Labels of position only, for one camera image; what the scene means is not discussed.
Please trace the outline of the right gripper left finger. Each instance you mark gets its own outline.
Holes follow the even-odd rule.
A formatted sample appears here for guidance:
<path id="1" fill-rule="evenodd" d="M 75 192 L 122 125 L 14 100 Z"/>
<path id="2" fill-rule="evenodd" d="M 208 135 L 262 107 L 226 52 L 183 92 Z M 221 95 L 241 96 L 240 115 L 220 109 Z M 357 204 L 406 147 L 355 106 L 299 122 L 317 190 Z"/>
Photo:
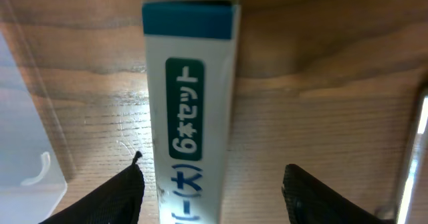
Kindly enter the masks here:
<path id="1" fill-rule="evenodd" d="M 130 166 L 41 224 L 137 224 L 144 197 L 144 176 L 136 152 Z"/>

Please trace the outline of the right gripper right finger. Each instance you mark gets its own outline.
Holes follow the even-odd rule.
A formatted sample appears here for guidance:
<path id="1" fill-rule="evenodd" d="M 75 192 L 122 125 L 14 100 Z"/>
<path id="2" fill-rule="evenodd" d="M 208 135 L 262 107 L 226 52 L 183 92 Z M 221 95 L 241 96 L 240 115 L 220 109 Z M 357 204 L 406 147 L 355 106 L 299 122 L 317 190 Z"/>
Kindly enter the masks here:
<path id="1" fill-rule="evenodd" d="M 391 224 L 379 219 L 296 164 L 285 167 L 282 194 L 291 224 Z"/>

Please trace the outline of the clear plastic container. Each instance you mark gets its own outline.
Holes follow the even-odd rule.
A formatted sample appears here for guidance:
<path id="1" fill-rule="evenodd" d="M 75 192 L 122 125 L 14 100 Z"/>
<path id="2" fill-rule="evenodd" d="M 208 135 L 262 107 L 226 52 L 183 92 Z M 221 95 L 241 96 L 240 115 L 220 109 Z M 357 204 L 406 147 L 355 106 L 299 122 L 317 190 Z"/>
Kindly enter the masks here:
<path id="1" fill-rule="evenodd" d="M 38 69 L 19 64 L 2 31 L 2 223 L 41 223 L 51 216 L 68 189 L 34 90 L 45 92 Z"/>

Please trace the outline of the blue white screwdriver box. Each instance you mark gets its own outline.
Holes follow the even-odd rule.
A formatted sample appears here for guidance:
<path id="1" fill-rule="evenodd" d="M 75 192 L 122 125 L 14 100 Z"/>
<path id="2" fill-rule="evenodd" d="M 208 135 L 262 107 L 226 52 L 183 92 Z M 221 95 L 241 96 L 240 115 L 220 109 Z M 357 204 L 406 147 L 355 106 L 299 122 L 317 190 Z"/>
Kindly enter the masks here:
<path id="1" fill-rule="evenodd" d="M 239 0 L 142 6 L 159 221 L 219 223 Z"/>

